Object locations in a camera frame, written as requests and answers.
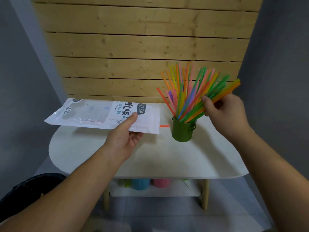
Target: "green cup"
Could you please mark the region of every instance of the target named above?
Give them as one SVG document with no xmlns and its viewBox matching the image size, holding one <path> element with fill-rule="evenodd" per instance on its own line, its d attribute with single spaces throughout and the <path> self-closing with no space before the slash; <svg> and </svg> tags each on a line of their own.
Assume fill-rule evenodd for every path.
<svg viewBox="0 0 309 232">
<path fill-rule="evenodd" d="M 178 142 L 190 141 L 192 138 L 193 130 L 195 130 L 195 128 L 195 122 L 182 123 L 173 117 L 172 137 Z"/>
</svg>

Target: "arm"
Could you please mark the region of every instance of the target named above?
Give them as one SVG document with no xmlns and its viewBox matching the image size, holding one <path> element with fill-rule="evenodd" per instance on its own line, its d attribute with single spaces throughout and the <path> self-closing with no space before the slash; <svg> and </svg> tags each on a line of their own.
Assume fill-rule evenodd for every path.
<svg viewBox="0 0 309 232">
<path fill-rule="evenodd" d="M 10 218 L 0 232 L 6 231 L 80 231 L 100 195 L 129 158 L 142 133 L 128 129 L 137 113 L 111 130 L 105 144 L 80 165 L 59 186 Z"/>
<path fill-rule="evenodd" d="M 238 150 L 279 231 L 309 230 L 309 181 L 249 126 L 241 99 L 227 95 L 213 105 L 203 97 L 206 115 Z"/>
</svg>

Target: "bundle of straws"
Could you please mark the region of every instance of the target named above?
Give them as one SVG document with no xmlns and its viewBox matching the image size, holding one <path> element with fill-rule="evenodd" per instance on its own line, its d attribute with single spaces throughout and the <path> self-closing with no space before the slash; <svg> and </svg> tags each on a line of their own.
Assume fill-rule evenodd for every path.
<svg viewBox="0 0 309 232">
<path fill-rule="evenodd" d="M 229 75 L 223 76 L 220 71 L 215 74 L 214 69 L 207 69 L 207 67 L 202 67 L 196 80 L 193 81 L 194 64 L 190 66 L 190 62 L 183 68 L 179 63 L 176 63 L 175 67 L 170 66 L 170 72 L 172 78 L 166 70 L 169 83 L 163 72 L 160 72 L 168 87 L 165 93 L 169 102 L 162 91 L 159 88 L 157 90 L 173 116 L 183 123 L 195 122 L 204 115 L 204 107 L 201 102 L 203 95 L 209 97 L 215 103 L 240 85 L 240 80 L 237 79 L 227 86 L 226 82 Z"/>
</svg>

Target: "pink cup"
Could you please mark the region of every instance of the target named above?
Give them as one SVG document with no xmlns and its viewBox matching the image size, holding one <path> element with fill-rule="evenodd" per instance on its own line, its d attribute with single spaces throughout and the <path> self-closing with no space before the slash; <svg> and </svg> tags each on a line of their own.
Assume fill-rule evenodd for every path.
<svg viewBox="0 0 309 232">
<path fill-rule="evenodd" d="M 170 179 L 153 179 L 154 185 L 158 188 L 168 187 L 171 183 Z"/>
</svg>

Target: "wooden leg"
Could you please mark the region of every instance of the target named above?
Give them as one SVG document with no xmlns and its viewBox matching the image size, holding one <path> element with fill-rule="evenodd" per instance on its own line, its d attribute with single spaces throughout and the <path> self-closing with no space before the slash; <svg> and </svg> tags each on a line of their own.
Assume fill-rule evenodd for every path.
<svg viewBox="0 0 309 232">
<path fill-rule="evenodd" d="M 202 188 L 202 209 L 203 210 L 207 210 L 208 196 L 209 196 L 209 179 L 203 179 L 203 188 Z"/>
<path fill-rule="evenodd" d="M 102 194 L 102 208 L 106 212 L 109 208 L 109 188 L 108 185 Z"/>
</svg>

